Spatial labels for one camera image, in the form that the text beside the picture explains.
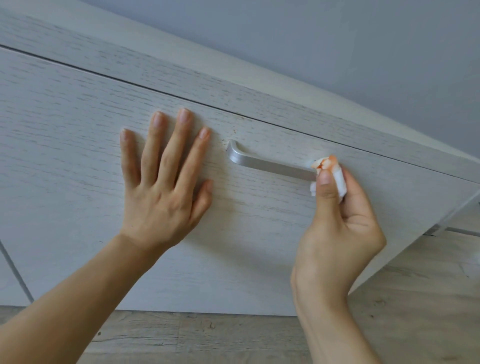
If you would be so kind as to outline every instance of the silver handle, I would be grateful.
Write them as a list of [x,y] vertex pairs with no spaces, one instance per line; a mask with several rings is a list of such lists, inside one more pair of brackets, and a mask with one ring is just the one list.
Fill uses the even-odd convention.
[[271,159],[258,158],[247,153],[243,153],[238,149],[237,142],[230,139],[227,148],[228,158],[238,165],[254,168],[256,170],[264,170],[265,172],[281,174],[282,176],[300,178],[306,181],[315,181],[317,172],[313,168],[304,168],[292,166],[290,164],[282,164]]

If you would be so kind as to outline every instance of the pinky finger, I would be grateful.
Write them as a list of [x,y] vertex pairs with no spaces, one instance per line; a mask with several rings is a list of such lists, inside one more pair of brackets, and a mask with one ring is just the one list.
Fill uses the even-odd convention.
[[140,183],[140,169],[138,167],[137,146],[135,134],[128,129],[120,133],[121,170],[125,188],[135,188]]
[[200,187],[192,206],[192,213],[190,214],[190,226],[192,229],[198,225],[200,219],[212,204],[212,190],[212,180],[206,180]]

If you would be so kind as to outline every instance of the gray wall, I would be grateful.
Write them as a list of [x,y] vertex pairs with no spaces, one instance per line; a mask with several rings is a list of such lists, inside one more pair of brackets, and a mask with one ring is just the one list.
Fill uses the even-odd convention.
[[479,0],[86,0],[480,158]]

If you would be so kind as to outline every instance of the crumpled paper towel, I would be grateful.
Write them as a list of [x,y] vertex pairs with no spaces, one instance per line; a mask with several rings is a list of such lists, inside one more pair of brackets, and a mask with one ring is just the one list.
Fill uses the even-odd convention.
[[[317,175],[320,174],[321,170],[329,170],[333,174],[338,189],[338,196],[340,197],[338,203],[342,202],[343,197],[347,194],[347,184],[343,178],[342,168],[338,164],[337,158],[334,155],[331,155],[329,157],[317,159],[312,163],[311,167],[317,170]],[[310,185],[312,196],[315,196],[316,187],[317,183],[312,182]]]

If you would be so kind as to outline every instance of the drawer handle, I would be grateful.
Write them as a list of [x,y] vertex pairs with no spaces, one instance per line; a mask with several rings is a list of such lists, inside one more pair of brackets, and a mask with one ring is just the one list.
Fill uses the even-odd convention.
[[299,178],[306,181],[315,181],[317,179],[317,172],[313,168],[297,167],[290,164],[278,163],[271,159],[252,156],[240,151],[237,142],[232,139],[228,142],[227,153],[228,158],[240,166],[264,170],[265,172],[281,174],[282,176]]

